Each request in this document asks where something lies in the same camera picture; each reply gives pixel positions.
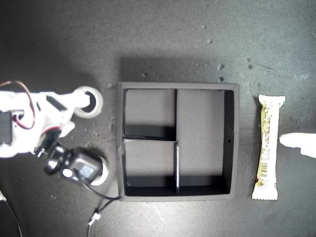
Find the white wrapper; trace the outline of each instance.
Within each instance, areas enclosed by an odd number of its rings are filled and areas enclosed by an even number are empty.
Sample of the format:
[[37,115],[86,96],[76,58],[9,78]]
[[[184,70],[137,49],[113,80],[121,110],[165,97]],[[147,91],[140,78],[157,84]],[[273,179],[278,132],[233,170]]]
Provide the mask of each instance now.
[[277,200],[277,133],[280,107],[285,96],[258,97],[261,109],[261,152],[252,199]]

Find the black tray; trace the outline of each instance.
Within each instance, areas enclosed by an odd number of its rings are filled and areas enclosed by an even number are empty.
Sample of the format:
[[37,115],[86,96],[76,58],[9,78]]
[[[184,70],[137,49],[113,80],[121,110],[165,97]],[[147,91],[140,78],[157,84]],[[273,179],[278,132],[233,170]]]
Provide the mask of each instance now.
[[125,201],[235,197],[237,84],[118,84],[118,184]]

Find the table surface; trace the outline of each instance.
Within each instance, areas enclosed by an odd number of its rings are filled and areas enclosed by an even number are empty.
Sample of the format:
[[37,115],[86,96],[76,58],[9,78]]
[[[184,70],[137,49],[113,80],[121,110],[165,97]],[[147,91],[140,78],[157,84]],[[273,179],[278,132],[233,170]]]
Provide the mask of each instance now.
[[[104,109],[74,117],[68,147],[99,149],[111,174],[97,190],[117,195],[118,81],[240,85],[240,143],[234,200],[114,202],[91,237],[316,236],[316,160],[277,149],[278,201],[251,200],[260,152],[258,94],[285,95],[279,134],[316,122],[316,1],[313,0],[4,0],[0,78],[31,91],[98,88]],[[85,237],[100,198],[57,176],[44,160],[0,160],[0,187],[24,237]],[[0,203],[0,236],[18,236]]]

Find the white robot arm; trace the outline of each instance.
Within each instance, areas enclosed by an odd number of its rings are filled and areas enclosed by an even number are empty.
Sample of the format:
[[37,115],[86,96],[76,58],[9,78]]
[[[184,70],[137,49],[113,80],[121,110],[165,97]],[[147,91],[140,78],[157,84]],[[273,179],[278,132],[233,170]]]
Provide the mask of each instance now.
[[[10,83],[19,84],[25,92],[0,91],[0,159],[31,152],[48,159],[48,174],[60,171],[75,181],[80,175],[88,184],[102,184],[108,176],[103,158],[84,148],[68,150],[58,141],[74,129],[73,114],[89,119],[101,113],[101,93],[88,86],[64,95],[30,93],[19,81],[8,81],[0,87]],[[90,105],[90,95],[95,98],[95,106],[87,113],[82,108]]]

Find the compartment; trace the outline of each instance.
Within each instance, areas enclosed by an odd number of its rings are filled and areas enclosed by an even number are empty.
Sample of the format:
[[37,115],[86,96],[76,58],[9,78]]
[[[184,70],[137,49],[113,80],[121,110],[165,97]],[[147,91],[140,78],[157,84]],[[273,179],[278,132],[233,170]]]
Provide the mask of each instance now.
[[234,143],[234,93],[178,90],[180,193],[229,194]]
[[127,138],[176,139],[176,92],[173,89],[130,89],[125,94]]
[[123,145],[127,196],[175,195],[177,143],[128,139]]

